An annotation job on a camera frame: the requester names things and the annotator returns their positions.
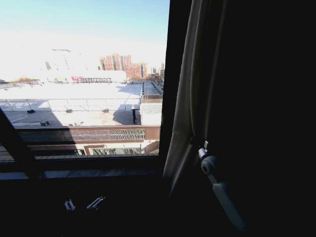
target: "window frame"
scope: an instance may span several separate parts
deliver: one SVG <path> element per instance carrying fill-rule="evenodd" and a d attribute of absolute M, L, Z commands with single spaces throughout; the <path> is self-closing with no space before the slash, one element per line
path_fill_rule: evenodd
<path fill-rule="evenodd" d="M 154 175 L 162 175 L 172 135 L 175 105 L 182 65 L 182 55 L 192 1 L 170 0 L 166 61 L 164 77 L 162 116 L 160 125 L 159 154 L 133 155 L 92 155 L 35 157 L 0 109 L 2 133 L 0 142 L 13 157 L 13 161 L 0 161 L 0 172 L 24 172 L 29 178 L 45 178 L 48 170 L 103 170 L 128 169 L 151 170 Z M 91 177 L 83 173 L 82 177 Z"/>

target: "railing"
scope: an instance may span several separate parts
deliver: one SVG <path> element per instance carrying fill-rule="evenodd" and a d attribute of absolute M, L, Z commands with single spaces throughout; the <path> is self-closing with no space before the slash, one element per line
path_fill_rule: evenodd
<path fill-rule="evenodd" d="M 29 144 L 126 143 L 160 139 L 158 125 L 15 128 Z"/>
<path fill-rule="evenodd" d="M 0 99 L 3 111 L 130 111 L 140 98 L 126 99 Z"/>

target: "white roof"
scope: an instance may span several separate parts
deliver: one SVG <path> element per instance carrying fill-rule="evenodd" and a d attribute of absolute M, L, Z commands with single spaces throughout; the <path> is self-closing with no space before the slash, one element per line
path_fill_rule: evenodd
<path fill-rule="evenodd" d="M 142 103 L 140 104 L 141 115 L 157 115 L 161 114 L 162 111 L 162 103 Z"/>

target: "sky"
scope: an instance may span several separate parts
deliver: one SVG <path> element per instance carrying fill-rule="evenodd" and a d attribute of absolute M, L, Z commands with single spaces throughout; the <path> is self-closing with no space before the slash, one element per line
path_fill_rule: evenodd
<path fill-rule="evenodd" d="M 97 60 L 165 61 L 169 0 L 1 0 L 0 70 L 29 70 L 53 49 Z"/>

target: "curtain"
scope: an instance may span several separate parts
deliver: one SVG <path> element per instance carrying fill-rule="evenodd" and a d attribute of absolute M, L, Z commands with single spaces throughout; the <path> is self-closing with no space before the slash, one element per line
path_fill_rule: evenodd
<path fill-rule="evenodd" d="M 223 2 L 217 1 L 217 5 L 222 9 Z M 170 197 L 192 193 L 193 189 L 197 192 L 193 179 L 208 185 L 200 169 L 198 148 L 207 139 L 211 109 L 221 18 L 212 15 L 215 8 L 217 6 L 209 0 L 194 0 L 191 6 L 174 125 L 163 174 Z"/>

